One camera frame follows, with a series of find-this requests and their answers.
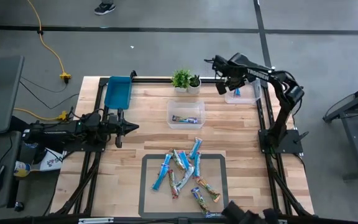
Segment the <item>yellow cable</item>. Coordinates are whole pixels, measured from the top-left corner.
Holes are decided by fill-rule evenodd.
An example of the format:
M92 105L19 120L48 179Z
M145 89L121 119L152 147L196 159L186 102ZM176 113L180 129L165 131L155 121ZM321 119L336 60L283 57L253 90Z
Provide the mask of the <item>yellow cable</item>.
M56 120L59 120L60 117L56 117L56 118L43 118L41 116L38 116L36 115L35 113L31 112L31 111L28 111L26 109L22 109L22 108L13 108L14 110L17 110L17 111L23 111L23 112L26 112L28 114L31 114L32 116L35 116L36 118L40 119L40 120L43 120L43 121L56 121Z
M35 9L34 5L30 2L30 0L27 0L27 2L30 4L32 10L34 11L35 15L37 16L38 23L39 23L39 26L40 26L40 31L42 31L41 19L40 19L40 16L38 15L37 10ZM43 45L46 49L48 49L49 51L51 51L51 52L56 56L57 59L59 59L60 67L62 68L62 75L63 75L64 77L70 76L69 74L67 74L67 73L65 72L65 69L64 69L62 60L60 60L59 55L56 54L56 52L55 52L54 50L52 50L50 47L48 47L48 46L44 43L44 40L43 40L43 38L42 38L42 34L39 34L39 36L40 36L40 40L41 40L42 45Z

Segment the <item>concrete floor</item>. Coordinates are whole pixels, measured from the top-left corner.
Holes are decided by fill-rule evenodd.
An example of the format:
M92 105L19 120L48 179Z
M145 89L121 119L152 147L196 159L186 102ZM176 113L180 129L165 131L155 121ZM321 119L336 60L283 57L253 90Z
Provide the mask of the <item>concrete floor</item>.
M97 0L33 0L45 26L163 27L257 29L252 0L117 0L117 9L95 16ZM260 0L266 29L358 30L358 1ZM0 25L37 25L26 0L0 0ZM259 34L197 32L46 32L44 39L73 75L68 88L49 93L28 86L49 105L78 93L85 75L167 76L188 68L212 76L204 58L229 58L242 52L264 62ZM315 213L321 217L358 221L358 181L342 175L357 170L340 121L322 117L335 102L358 90L358 35L267 35L272 64L290 71L305 86L303 107L296 115L303 140L306 174ZM34 31L0 30L0 57L23 55L23 77L44 87L63 88L56 58L42 47ZM54 110L19 88L16 107L53 117L75 106L76 98ZM35 119L15 113L27 122ZM33 175L21 182L19 199L26 209L0 209L0 218L41 215L47 208L57 173Z

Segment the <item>white flower pot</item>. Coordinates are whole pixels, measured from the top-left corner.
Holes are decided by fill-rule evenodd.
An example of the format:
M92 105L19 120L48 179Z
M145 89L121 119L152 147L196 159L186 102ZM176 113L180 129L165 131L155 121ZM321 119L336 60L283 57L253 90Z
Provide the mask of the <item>white flower pot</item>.
M187 88L187 92L190 94L198 94L198 93L200 93L200 88L201 88L201 80L200 80L200 84L198 85L198 87L189 86Z
M186 93L187 89L186 88L175 87L175 91L177 93Z

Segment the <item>clear plastic container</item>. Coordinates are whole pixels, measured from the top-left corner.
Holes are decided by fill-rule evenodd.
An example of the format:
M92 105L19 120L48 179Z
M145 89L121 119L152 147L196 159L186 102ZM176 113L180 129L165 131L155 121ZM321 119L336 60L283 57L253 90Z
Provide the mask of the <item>clear plastic container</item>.
M172 121L172 116L182 118L197 118L196 124ZM196 103L179 103L170 100L167 108L167 123L172 129L199 129L205 123L205 104L203 101Z
M239 89L239 96L235 96L235 90L225 93L226 103L248 103L253 104L260 98L260 80L257 78L252 83L246 82L246 85Z

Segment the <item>yellow extension cord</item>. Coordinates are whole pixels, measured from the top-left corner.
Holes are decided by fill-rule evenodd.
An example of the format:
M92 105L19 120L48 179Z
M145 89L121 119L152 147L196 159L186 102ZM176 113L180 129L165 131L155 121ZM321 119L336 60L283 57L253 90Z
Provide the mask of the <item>yellow extension cord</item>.
M37 19L38 19L38 23L39 23L39 26L40 26L40 31L42 31L42 25L41 25L41 19L40 19L40 16L38 15L38 12L37 10L35 9L34 5L30 2L30 0L27 0L27 2L30 4L32 10L34 11L35 15L37 16ZM65 68L63 66L63 63L62 63L62 60L60 60L60 57L59 55L54 51L52 50L49 46L47 46L42 38L42 34L39 34L40 36L40 40L41 40L41 43L42 45L48 49L49 51L51 51L55 56L56 58L59 60L59 63L60 63L60 67L62 68L62 74L60 75L60 78L62 80L64 80L66 83L68 82L69 79L71 79L71 75L67 74L66 71L65 71Z
M56 118L43 118L43 117L36 115L35 113L33 113L29 110L26 110L26 109L22 109L22 108L13 108L13 109L31 114L32 116L35 116L36 118L38 118L42 121L58 121L58 120L64 120L67 118L67 111L63 111L63 113L61 115L57 116Z

